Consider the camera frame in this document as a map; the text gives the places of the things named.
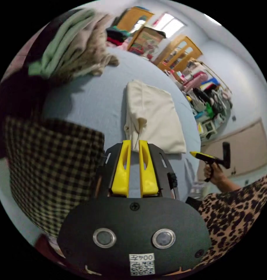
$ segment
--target human arm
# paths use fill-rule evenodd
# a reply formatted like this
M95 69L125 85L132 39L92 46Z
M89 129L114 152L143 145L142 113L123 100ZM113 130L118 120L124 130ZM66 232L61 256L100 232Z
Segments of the human arm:
M221 192L232 192L235 190L239 190L240 186L233 183L231 180L229 180L225 174L223 173L220 166L216 163L212 164L212 168L214 170L213 176L210 179L210 182L214 184ZM206 178L210 178L211 175L211 168L209 165L206 165L204 168L204 176Z

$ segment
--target black and beige checkered cloth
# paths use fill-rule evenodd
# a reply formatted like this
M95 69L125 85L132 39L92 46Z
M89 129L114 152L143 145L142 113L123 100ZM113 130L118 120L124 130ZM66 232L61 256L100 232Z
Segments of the black and beige checkered cloth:
M34 224L57 237L69 211L92 194L104 135L62 120L12 117L4 131L13 198Z

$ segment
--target sticker label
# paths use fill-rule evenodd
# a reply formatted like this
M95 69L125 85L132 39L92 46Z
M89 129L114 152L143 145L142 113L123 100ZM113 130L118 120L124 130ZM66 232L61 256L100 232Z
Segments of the sticker label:
M129 254L131 276L155 274L155 256L149 254Z

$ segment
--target ceiling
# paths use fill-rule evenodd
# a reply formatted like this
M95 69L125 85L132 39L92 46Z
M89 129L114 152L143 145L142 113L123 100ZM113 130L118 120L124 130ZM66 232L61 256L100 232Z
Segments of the ceiling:
M195 10L191 7L188 7L184 4L180 4L170 0L158 0L166 5L173 7L174 9L179 10L186 17L190 18L195 24L197 24L211 39L222 45L230 48L238 56L240 56L245 62L247 62L254 72L260 77L265 86L267 87L266 79L264 78L259 66L247 51L247 49L242 45L242 43L231 34L223 26L217 25L210 21L202 12Z

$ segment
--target screw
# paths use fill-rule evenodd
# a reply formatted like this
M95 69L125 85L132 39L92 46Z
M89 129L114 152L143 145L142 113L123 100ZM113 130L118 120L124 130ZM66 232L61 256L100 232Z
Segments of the screw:
M136 203L136 202L133 202L133 203L130 204L130 209L132 211L137 211L139 209L139 207L140 207L139 204Z
M202 250L202 249L198 250L198 251L195 253L195 258L200 258L200 257L202 257L203 253L204 253L204 250Z

